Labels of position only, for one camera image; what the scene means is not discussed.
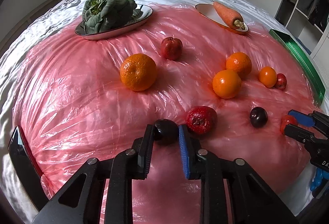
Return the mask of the right gloved hand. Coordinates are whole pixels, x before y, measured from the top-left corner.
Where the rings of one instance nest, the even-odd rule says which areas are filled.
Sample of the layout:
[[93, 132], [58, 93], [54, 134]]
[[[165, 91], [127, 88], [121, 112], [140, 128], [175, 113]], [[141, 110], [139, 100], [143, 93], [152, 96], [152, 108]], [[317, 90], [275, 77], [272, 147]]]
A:
[[310, 190], [312, 196], [316, 199], [320, 199], [328, 193], [328, 172], [317, 168], [315, 176], [311, 182]]

